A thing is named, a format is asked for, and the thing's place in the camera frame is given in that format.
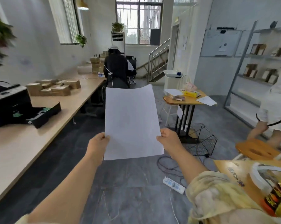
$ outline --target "desk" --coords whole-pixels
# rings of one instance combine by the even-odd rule
[[[203,91],[199,90],[199,92],[200,92],[201,95],[198,98],[202,98],[202,97],[207,96]],[[193,112],[195,110],[195,106],[196,105],[203,105],[203,103],[196,101],[196,99],[198,99],[198,98],[189,97],[189,96],[184,96],[184,97],[185,97],[185,101],[173,100],[171,97],[168,97],[168,96],[163,97],[163,99],[165,100],[165,102],[167,104],[182,106],[181,108],[183,110],[183,115],[182,115],[182,119],[181,119],[180,124],[179,124],[179,128],[177,129],[178,121],[179,121],[179,117],[177,116],[175,128],[170,128],[170,129],[177,132],[177,134],[178,134],[178,136],[180,138],[181,143],[196,144],[196,143],[199,143],[198,139],[197,138],[192,138],[191,136],[189,136],[190,124],[191,124],[191,121],[192,121],[192,117],[193,117]],[[186,121],[187,121],[190,105],[192,105],[192,108],[191,108],[191,112],[190,112],[190,117],[189,117],[187,129],[186,129],[186,132],[185,132],[184,129],[185,129],[185,126],[186,126]],[[181,132],[183,117],[184,117],[183,131]]]
[[[66,97],[31,97],[34,107],[51,107],[58,102],[62,111],[39,129],[13,124],[0,128],[0,200],[38,158],[80,107],[101,85],[101,80],[80,80],[81,89]]]
[[[244,183],[244,191],[251,199],[253,199],[258,205],[260,205],[260,201],[265,196],[262,194],[262,191],[258,187],[256,187],[249,175],[251,167],[256,162],[281,167],[281,161],[277,160],[214,160],[214,163],[219,172],[226,174],[232,182],[235,182],[237,184],[239,183],[237,182],[235,177],[238,178],[238,181],[242,181]]]
[[[78,74],[77,68],[72,69],[69,72],[65,72],[57,77],[58,79],[106,79],[100,78],[97,74],[86,73],[86,74]]]

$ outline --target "black printer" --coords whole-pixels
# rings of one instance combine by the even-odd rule
[[[0,127],[6,124],[33,124],[40,128],[61,111],[54,107],[33,107],[25,86],[0,82]]]

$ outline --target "wooden chair seat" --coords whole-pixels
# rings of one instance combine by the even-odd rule
[[[258,139],[252,139],[236,144],[236,149],[252,160],[273,160],[279,151]]]

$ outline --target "light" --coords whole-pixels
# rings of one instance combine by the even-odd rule
[[[77,1],[77,8],[80,10],[88,10],[88,5],[84,2],[84,0]]]

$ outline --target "air conditioner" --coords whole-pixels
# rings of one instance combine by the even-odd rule
[[[111,32],[111,44],[113,46],[118,46],[120,52],[124,53],[124,56],[126,56],[124,32]]]

